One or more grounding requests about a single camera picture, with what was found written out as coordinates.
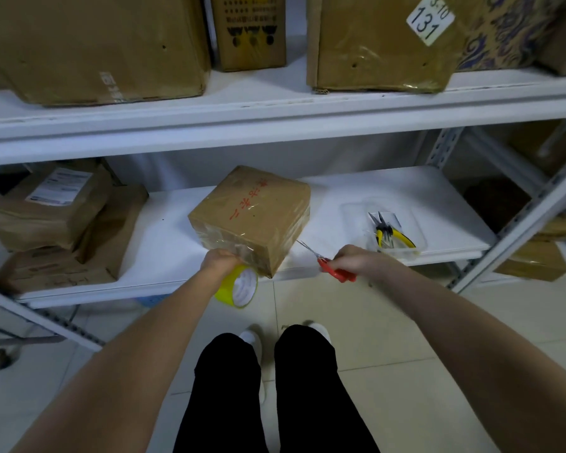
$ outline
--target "leg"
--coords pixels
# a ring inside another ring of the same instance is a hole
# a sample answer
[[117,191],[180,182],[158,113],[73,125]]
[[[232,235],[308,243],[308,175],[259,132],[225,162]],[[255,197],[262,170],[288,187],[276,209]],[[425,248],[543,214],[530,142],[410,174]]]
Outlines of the leg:
[[275,369],[281,452],[379,452],[323,335],[311,327],[288,327],[275,345]]
[[174,453],[267,453],[258,401],[261,380],[251,345],[233,334],[212,340],[195,367],[195,383]]

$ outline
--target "caster wheel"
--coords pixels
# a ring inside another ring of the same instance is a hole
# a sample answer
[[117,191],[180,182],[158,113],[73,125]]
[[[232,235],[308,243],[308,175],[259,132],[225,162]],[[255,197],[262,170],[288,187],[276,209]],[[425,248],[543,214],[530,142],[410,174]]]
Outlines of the caster wheel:
[[0,370],[6,369],[13,364],[13,358],[8,356],[5,350],[0,350]]

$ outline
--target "forearm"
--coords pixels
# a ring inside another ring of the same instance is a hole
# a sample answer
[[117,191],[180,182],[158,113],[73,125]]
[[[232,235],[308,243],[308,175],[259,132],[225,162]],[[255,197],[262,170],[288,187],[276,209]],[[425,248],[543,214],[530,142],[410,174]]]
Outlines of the forearm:
[[372,268],[502,451],[566,451],[566,372],[466,299],[390,258]]
[[200,271],[109,342],[13,452],[144,452],[186,346],[221,277]]

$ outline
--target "white shoe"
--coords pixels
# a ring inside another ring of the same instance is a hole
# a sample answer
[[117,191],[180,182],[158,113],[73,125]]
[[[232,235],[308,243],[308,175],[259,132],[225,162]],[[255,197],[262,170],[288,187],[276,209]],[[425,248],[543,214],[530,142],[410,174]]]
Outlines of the white shoe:
[[310,321],[308,324],[306,324],[306,326],[312,327],[314,330],[316,330],[321,335],[323,335],[323,337],[325,337],[327,339],[327,342],[329,342],[329,344],[331,345],[331,337],[329,337],[329,332],[327,331],[325,326],[323,326],[322,324],[319,324],[317,322],[312,322],[312,321]]
[[[262,365],[262,341],[260,340],[260,337],[253,330],[249,329],[245,329],[241,334],[239,334],[239,337],[241,337],[241,340],[245,343],[249,343],[252,346],[254,353],[256,353],[258,364]],[[266,390],[264,390],[262,377],[260,377],[260,392],[258,395],[260,398],[260,405],[264,404],[264,400],[266,399]]]

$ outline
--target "scissors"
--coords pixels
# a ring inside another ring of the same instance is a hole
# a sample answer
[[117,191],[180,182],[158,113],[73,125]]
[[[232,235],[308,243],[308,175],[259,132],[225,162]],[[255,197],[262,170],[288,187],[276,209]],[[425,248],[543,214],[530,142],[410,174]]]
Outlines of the scissors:
[[312,254],[314,254],[317,257],[317,262],[319,263],[321,268],[323,268],[323,270],[325,272],[327,272],[328,274],[333,276],[337,281],[339,281],[339,282],[347,282],[347,281],[355,282],[357,280],[357,276],[355,274],[347,272],[346,270],[342,270],[342,269],[333,270],[329,266],[329,264],[327,264],[327,262],[330,262],[331,259],[328,259],[325,256],[320,255],[318,252],[313,251],[310,248],[310,246],[307,245],[306,243],[301,242],[300,240],[298,240],[297,242],[299,244],[301,244],[304,248],[309,250]]
[[413,243],[405,234],[393,228],[389,223],[384,220],[381,213],[377,213],[379,219],[375,217],[374,213],[369,213],[371,219],[375,223],[375,237],[377,239],[377,246],[380,248],[394,248],[393,237],[399,239],[402,243],[407,245],[408,248],[415,248]]

